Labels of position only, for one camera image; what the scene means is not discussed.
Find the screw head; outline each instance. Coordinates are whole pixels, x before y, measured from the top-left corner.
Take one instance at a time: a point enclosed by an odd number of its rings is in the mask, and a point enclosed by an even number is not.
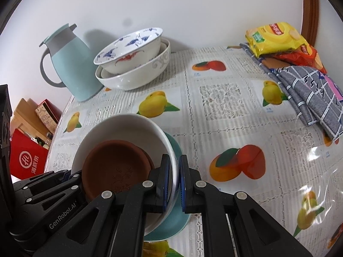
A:
[[[105,190],[102,194],[101,194],[101,197],[104,198],[104,199],[108,199],[112,196],[112,192],[109,191],[109,190]]]
[[[143,182],[144,187],[152,187],[153,185],[154,185],[154,183],[152,181],[144,181]]]
[[[237,192],[236,196],[238,199],[241,199],[241,200],[245,200],[248,197],[247,194],[243,191]]]
[[[196,185],[197,187],[205,187],[205,186],[206,186],[206,182],[204,182],[204,181],[197,181],[197,182],[195,183],[195,185]]]

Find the blue gripper pad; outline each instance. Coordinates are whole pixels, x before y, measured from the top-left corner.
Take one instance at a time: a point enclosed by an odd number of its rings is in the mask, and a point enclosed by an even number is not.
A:
[[[162,207],[164,212],[167,209],[168,188],[169,188],[169,169],[170,169],[170,161],[169,161],[168,167],[166,168],[166,171],[164,173],[163,207]]]
[[[179,171],[180,171],[180,186],[181,186],[181,207],[182,211],[186,211],[186,188],[185,188],[185,177],[184,167],[182,163],[182,156],[179,157]]]

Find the pitcher handle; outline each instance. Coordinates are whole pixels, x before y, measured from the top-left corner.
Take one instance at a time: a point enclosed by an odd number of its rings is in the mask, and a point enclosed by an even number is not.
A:
[[[73,24],[73,25],[71,25],[69,28],[70,28],[70,30],[75,30],[75,28],[76,28],[77,26],[76,26],[76,24]]]
[[[45,49],[43,55],[42,55],[42,59],[41,59],[41,74],[42,74],[42,77],[43,79],[51,86],[53,87],[57,87],[57,88],[63,88],[65,87],[66,85],[63,83],[63,82],[60,82],[60,83],[55,83],[53,81],[51,81],[48,76],[46,75],[45,71],[44,71],[44,68],[43,68],[43,59],[46,55],[50,54],[50,50],[47,48]]]

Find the red box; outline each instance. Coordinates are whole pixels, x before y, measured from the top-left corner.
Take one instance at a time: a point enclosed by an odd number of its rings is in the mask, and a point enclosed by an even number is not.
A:
[[[11,175],[19,179],[27,179],[43,174],[48,152],[16,129],[11,141]]]

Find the brown clay saucer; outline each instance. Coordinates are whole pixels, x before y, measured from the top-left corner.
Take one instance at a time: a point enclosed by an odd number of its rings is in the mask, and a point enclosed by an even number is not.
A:
[[[82,183],[86,195],[93,200],[105,190],[115,193],[129,190],[136,183],[147,180],[150,160],[141,148],[128,141],[100,143],[83,164]]]
[[[154,163],[152,162],[152,159],[151,157],[146,153],[146,151],[144,151],[142,148],[140,148],[143,153],[145,154],[146,158],[148,159],[149,163],[150,163],[150,167],[151,169],[155,169],[155,166],[154,166]]]

